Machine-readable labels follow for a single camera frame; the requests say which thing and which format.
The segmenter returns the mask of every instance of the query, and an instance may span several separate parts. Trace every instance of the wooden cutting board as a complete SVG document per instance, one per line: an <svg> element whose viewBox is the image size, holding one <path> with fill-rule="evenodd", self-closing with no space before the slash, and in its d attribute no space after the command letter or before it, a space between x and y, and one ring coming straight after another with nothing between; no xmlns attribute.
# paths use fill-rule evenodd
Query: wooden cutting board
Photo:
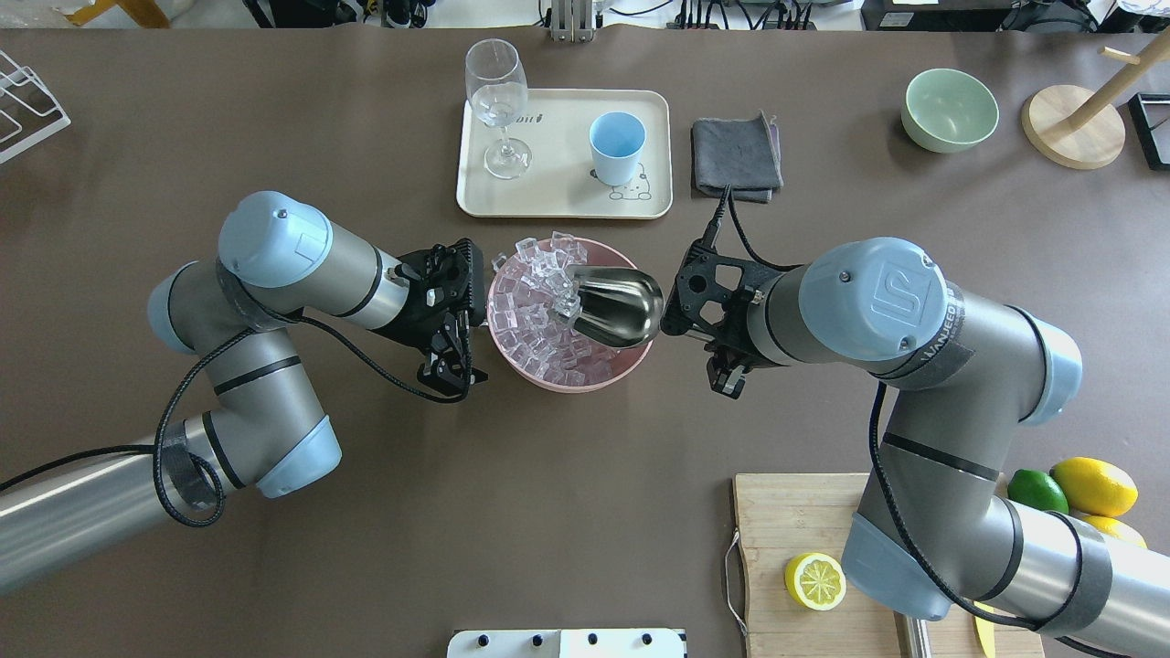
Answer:
<svg viewBox="0 0 1170 658"><path fill-rule="evenodd" d="M746 589L748 658L900 658L894 612L856 589L827 612L797 604L784 566L806 551L840 560L865 473L741 473L735 479ZM935 658L982 658L970 615L951 608L928 624ZM1040 636L996 626L998 658L1044 657Z"/></svg>

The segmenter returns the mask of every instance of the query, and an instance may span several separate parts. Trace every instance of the gray cloth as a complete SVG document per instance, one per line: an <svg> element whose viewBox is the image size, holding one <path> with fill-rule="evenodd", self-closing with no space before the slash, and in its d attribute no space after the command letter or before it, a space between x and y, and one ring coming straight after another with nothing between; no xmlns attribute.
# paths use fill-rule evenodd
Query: gray cloth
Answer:
<svg viewBox="0 0 1170 658"><path fill-rule="evenodd" d="M690 129L694 143L695 186L720 198L728 185L735 198L766 204L780 178L780 137L764 112L746 121L701 118Z"/></svg>

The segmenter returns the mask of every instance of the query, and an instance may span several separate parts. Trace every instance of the green bowl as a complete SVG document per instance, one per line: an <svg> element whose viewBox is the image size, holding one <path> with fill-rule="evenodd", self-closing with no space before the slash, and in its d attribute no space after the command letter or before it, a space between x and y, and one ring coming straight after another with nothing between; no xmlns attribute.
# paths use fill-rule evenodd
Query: green bowl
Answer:
<svg viewBox="0 0 1170 658"><path fill-rule="evenodd" d="M956 153L983 142L999 124L991 91L955 69L930 69L914 76L902 101L902 126L928 151Z"/></svg>

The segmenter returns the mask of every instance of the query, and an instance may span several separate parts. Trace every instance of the robotic arm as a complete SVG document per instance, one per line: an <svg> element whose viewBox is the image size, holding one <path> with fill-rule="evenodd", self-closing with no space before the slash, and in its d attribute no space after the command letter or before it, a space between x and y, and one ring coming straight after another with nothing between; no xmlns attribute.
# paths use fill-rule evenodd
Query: robotic arm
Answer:
<svg viewBox="0 0 1170 658"><path fill-rule="evenodd" d="M247 197L218 259L179 268L149 302L171 349L204 356L220 409L166 425L157 460L108 458L0 498L0 594L165 520L156 480L183 520L218 503L204 472L227 492L254 484L277 498L332 471L340 447L285 330L315 323L305 307L418 349L419 382L453 396L429 397L461 399L487 378L468 342L484 318L482 276L467 239L398 259L283 194Z"/></svg>
<svg viewBox="0 0 1170 658"><path fill-rule="evenodd" d="M688 249L662 321L666 334L707 342L713 390L737 398L756 368L844 362L900 391L881 473L870 474L842 556L852 585L909 617L941 619L951 599L921 557L954 592L1040 633L1170 654L1170 558L994 495L1016 426L1051 419L1080 386L1067 334L959 289L904 240L777 268L720 255L718 219ZM716 282L717 266L741 270L736 289ZM718 323L700 316L709 302L722 306Z"/></svg>

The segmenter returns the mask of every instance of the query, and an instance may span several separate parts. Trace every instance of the tabletop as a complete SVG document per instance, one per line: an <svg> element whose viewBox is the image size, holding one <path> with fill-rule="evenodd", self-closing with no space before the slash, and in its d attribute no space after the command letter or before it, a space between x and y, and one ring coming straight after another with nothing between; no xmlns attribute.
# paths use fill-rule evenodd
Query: tabletop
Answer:
<svg viewBox="0 0 1170 658"><path fill-rule="evenodd" d="M660 92L670 211L463 214L463 53L488 35L517 44L531 87ZM1007 468L1079 454L1121 465L1142 492L1127 522L1166 550L1170 187L1131 130L1117 162L1075 172L1034 151L1018 122L1040 88L1103 83L1119 64L1100 46L1145 42L625 26L573 47L538 28L6 32L0 46L73 125L0 167L0 475L151 433L192 359L151 335L146 297L209 258L253 191L285 192L392 254L466 235L490 258L558 229L668 280L715 207L690 184L691 123L763 110L780 128L785 186L739 205L756 251L807 262L899 235L965 289L1067 330L1085 355L1080 396L1021 431ZM902 131L906 83L932 67L994 92L987 142L940 156ZM1168 87L1155 68L1135 90ZM721 248L742 255L730 238ZM411 350L343 329L391 370L417 368ZM738 656L721 576L734 475L868 469L873 382L845 365L758 371L730 400L708 389L697 342L662 337L621 382L564 396L476 335L490 381L440 406L323 336L292 334L340 466L278 500L241 492L208 529L160 526L0 599L0 654L442 656L457 629L653 625L687 629L693 656ZM213 405L200 383L180 413Z"/></svg>

